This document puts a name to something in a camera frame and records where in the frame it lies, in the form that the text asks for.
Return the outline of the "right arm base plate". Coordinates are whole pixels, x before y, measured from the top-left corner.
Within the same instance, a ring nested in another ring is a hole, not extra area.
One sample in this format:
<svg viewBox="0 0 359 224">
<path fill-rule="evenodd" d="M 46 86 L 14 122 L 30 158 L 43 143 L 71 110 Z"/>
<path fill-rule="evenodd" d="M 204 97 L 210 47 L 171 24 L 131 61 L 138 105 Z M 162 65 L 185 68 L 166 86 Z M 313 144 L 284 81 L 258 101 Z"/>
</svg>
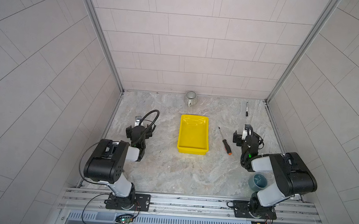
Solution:
<svg viewBox="0 0 359 224">
<path fill-rule="evenodd" d="M 234 211 L 236 218 L 277 219 L 274 207 L 262 207 L 258 202 L 251 203 L 247 201 L 233 200 L 230 203 L 227 203 L 227 206 Z"/>
</svg>

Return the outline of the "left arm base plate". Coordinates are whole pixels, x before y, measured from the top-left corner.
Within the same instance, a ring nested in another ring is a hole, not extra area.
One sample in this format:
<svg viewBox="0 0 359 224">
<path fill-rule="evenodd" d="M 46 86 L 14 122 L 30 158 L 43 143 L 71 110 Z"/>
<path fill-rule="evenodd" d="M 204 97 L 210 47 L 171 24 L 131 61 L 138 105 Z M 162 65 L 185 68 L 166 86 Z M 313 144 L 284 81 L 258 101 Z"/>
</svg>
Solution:
<svg viewBox="0 0 359 224">
<path fill-rule="evenodd" d="M 110 194 L 110 197 L 105 200 L 106 209 L 112 210 L 138 210 L 148 211 L 151 196 L 149 194 L 135 194 L 128 197 L 117 197 Z"/>
</svg>

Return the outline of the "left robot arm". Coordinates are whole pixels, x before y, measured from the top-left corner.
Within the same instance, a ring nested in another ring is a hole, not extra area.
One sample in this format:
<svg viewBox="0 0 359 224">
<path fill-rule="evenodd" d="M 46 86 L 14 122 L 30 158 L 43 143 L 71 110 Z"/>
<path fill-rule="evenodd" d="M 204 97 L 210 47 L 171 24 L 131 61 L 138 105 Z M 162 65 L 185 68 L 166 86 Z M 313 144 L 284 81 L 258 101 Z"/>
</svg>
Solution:
<svg viewBox="0 0 359 224">
<path fill-rule="evenodd" d="M 83 168 L 83 175 L 93 183 L 106 185 L 111 189 L 104 202 L 106 209 L 148 211 L 151 196 L 136 194 L 135 185 L 124 175 L 124 164 L 126 161 L 142 160 L 146 139 L 152 137 L 154 130 L 154 125 L 130 126 L 126 128 L 126 134 L 131 143 L 102 139 L 95 147 Z"/>
</svg>

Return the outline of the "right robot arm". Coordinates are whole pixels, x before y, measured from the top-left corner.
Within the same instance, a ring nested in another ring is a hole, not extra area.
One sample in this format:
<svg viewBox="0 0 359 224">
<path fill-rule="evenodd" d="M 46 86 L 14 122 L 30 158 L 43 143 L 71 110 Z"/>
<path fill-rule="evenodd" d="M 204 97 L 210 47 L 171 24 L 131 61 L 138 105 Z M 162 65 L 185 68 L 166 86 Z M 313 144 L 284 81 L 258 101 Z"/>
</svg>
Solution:
<svg viewBox="0 0 359 224">
<path fill-rule="evenodd" d="M 275 182 L 255 191 L 250 200 L 232 201 L 230 208 L 236 218 L 275 220 L 275 206 L 294 195 L 315 192 L 318 188 L 315 177 L 296 152 L 259 154 L 264 142 L 261 136 L 246 124 L 243 133 L 233 133 L 233 143 L 241 148 L 241 166 L 252 173 L 272 172 Z"/>
</svg>

